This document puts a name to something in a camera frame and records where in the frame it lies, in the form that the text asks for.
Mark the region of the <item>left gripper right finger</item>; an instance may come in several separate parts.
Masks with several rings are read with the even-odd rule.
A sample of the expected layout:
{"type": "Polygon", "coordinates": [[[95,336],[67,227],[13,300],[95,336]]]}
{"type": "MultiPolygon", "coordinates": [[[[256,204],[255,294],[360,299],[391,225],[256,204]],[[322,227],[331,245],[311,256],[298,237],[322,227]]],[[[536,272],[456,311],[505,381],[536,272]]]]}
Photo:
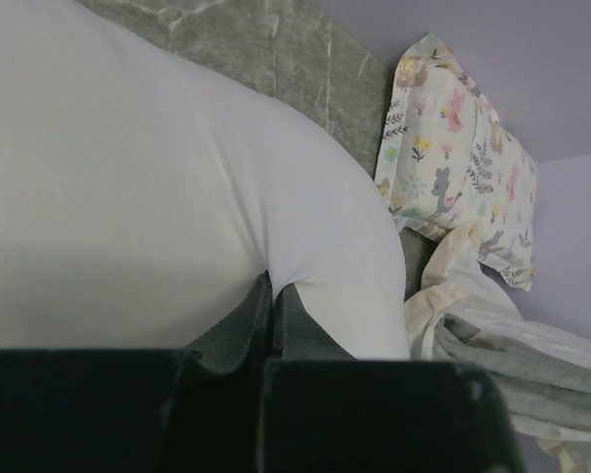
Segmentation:
{"type": "Polygon", "coordinates": [[[274,309],[263,372],[267,472],[521,472],[492,377],[464,363],[359,361],[295,286],[274,309]]]}

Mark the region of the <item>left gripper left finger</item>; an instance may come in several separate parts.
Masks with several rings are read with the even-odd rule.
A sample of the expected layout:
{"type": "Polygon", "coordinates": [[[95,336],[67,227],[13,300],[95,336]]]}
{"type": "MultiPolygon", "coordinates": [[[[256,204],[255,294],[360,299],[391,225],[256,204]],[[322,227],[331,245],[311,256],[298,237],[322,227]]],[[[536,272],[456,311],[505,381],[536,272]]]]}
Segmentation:
{"type": "Polygon", "coordinates": [[[0,472],[251,472],[272,308],[259,275],[178,349],[0,349],[0,472]]]}

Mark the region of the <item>white pillow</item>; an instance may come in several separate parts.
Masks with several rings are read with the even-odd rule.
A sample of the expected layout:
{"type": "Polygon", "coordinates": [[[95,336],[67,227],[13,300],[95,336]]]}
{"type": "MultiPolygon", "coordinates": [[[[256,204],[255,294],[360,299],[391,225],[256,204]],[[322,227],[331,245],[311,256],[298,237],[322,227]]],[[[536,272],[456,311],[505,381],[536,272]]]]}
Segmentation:
{"type": "Polygon", "coordinates": [[[261,273],[408,358],[401,241],[329,134],[74,1],[0,1],[0,348],[180,348],[261,273]]]}

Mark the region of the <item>grey pillowcase with cream ruffle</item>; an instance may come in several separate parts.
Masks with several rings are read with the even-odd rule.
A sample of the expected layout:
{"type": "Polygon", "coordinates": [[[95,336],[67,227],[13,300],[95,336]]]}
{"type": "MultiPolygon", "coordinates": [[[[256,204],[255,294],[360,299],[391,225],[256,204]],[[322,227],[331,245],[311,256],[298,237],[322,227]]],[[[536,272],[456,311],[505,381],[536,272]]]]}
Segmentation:
{"type": "Polygon", "coordinates": [[[591,472],[591,341],[525,320],[477,260],[482,227],[466,223],[437,246],[405,303],[416,360],[473,364],[494,379],[514,430],[563,472],[591,472]]]}

